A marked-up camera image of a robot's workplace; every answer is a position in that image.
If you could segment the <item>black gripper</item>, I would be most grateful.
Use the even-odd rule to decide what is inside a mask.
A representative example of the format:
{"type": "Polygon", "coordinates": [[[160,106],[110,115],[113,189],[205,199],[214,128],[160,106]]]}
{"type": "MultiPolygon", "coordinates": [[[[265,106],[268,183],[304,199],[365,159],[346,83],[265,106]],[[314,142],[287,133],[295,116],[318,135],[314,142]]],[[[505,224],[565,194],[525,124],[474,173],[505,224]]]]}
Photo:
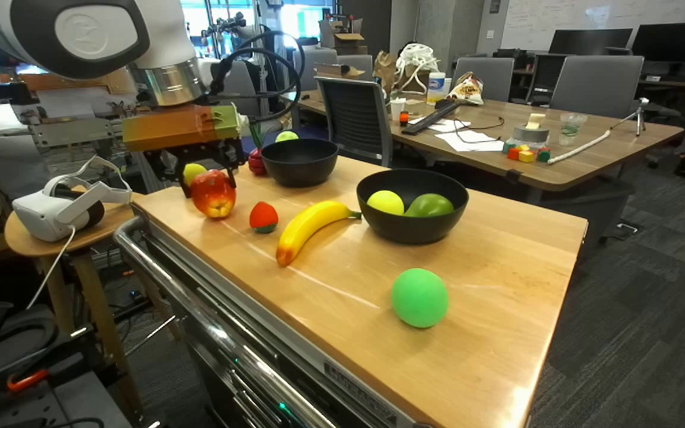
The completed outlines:
{"type": "Polygon", "coordinates": [[[222,169],[239,169],[248,162],[248,152],[241,140],[217,140],[217,142],[198,142],[172,150],[170,175],[179,178],[188,162],[209,162],[222,169]]]}

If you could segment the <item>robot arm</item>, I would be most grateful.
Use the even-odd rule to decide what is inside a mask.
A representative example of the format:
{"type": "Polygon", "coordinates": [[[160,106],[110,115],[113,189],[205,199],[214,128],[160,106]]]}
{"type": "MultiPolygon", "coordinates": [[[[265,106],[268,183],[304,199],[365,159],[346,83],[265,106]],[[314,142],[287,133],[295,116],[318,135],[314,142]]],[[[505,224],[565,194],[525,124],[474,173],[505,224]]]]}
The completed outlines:
{"type": "Polygon", "coordinates": [[[0,0],[0,51],[64,78],[129,68],[150,111],[120,121],[134,152],[239,169],[236,106],[208,105],[182,0],[0,0]]]}

